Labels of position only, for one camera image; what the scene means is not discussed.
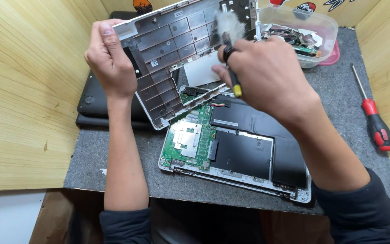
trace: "gray mat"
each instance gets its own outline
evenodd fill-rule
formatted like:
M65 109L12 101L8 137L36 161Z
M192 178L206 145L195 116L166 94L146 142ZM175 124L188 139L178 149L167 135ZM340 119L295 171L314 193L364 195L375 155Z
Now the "gray mat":
M341 51L339 61L332 66L316 67L314 72L305 73L306 78L320 95L335 128L362 163L380 176L390 197L390 160L386 154L377 152L370 141L365 115L360 107L362 99L350 69L350 63L354 63L368 97L372 97L355 32L340 29L338 43ZM152 197L323 214L317 203L313 208L306 208L279 197L187 175L165 173L157 165L165 134L136 131L135 137ZM64 187L104 191L106 176L100 169L106 169L108 141L107 129L81 130Z

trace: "screwdriver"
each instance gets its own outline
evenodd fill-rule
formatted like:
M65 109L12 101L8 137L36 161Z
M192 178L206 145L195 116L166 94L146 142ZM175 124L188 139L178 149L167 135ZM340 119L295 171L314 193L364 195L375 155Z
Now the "screwdriver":
M351 64L351 69L355 74L355 78L359 83L360 92L364 97L362 108L367 115L368 131L370 132L371 138L380 151L390 151L390 130L377 112L376 103L367 97L353 64Z

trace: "barcode sticker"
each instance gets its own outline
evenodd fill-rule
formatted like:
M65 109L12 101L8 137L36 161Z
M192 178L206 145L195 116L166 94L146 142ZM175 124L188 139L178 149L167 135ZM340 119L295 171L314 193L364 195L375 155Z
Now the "barcode sticker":
M151 66L152 67L154 67L154 66L156 66L156 65L158 65L158 63L157 63L157 60L155 59L155 60L153 60L153 61L151 61Z
M183 10L180 10L179 12L177 13L174 13L174 17L177 18L177 17L180 17L183 15Z
M237 123L223 121L223 120L219 120L219 119L213 119L213 122L219 123L219 124L224 124L224 125L239 126L239 124L237 124Z

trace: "brush bristles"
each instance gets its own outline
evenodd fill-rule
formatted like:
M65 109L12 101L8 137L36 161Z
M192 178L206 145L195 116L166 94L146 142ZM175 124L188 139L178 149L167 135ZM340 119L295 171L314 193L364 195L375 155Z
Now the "brush bristles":
M238 39L242 39L245 35L245 24L239 22L237 14L232 12L219 12L216 14L216 23L218 35L221 38L221 43L224 43L222 34L228 32L230 34L231 44Z

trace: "motherboard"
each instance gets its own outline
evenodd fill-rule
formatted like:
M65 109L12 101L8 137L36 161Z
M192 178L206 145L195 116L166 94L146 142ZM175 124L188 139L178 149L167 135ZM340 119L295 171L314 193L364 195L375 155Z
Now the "motherboard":
M183 103L194 97L181 94ZM208 170L210 167L210 148L216 136L217 128L209 125L211 103L201 103L186 113L173 119L170 123L168 136L165 140L162 166L169 167L171 163L198 166L198 169Z

